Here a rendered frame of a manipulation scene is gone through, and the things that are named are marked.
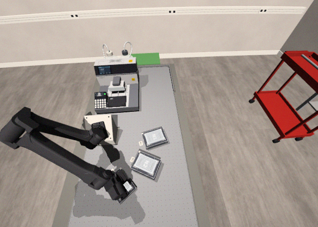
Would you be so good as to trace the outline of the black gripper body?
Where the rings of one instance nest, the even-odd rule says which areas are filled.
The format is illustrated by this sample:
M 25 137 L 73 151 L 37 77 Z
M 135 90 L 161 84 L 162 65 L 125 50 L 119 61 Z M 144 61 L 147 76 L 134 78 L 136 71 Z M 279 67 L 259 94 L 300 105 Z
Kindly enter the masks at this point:
M 119 172 L 117 172 L 117 174 L 122 177 L 122 179 L 124 180 L 124 183 L 127 182 L 130 179 L 129 176 L 126 174 L 126 172 L 122 173 L 121 170 Z

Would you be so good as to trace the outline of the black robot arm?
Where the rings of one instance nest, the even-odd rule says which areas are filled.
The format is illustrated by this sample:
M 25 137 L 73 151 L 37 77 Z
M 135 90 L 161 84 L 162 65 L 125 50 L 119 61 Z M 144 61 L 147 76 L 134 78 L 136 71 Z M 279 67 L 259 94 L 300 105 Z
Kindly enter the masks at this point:
M 94 149 L 108 135 L 104 121 L 93 123 L 91 127 L 90 130 L 78 129 L 41 117 L 31 112 L 30 108 L 24 107 L 1 129 L 0 141 L 13 149 L 20 146 L 27 148 L 76 175 L 89 187 L 95 190 L 104 187 L 112 200 L 123 201 L 130 193 L 123 185 L 124 180 L 116 172 L 82 160 L 40 133 L 79 141 L 82 146 Z

